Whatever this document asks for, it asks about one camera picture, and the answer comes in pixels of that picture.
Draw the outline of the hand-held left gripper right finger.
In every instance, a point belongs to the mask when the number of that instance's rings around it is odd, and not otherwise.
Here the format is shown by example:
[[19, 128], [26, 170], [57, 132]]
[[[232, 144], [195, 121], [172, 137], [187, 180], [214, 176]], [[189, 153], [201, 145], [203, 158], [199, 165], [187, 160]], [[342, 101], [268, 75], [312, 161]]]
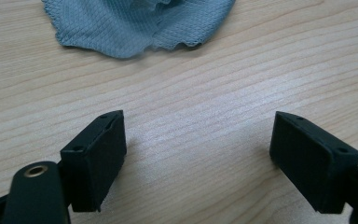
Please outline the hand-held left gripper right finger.
[[358, 167], [357, 149], [307, 119], [278, 111], [269, 155], [313, 209], [342, 212], [346, 180]]

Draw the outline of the blue-grey cloth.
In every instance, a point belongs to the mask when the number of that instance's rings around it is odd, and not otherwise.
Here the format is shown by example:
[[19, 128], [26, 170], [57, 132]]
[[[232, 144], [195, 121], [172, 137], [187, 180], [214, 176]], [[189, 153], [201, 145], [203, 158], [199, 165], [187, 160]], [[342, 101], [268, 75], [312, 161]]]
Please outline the blue-grey cloth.
[[145, 49], [197, 47], [220, 27], [235, 0], [41, 0], [66, 47], [127, 59]]

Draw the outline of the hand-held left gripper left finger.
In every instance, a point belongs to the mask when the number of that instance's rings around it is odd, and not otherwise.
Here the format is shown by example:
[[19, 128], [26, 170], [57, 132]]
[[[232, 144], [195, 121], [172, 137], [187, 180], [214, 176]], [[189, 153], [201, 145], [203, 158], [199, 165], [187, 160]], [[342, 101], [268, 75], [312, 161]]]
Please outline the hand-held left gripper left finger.
[[102, 114], [61, 151], [65, 192], [75, 212], [95, 212], [127, 154], [122, 110]]

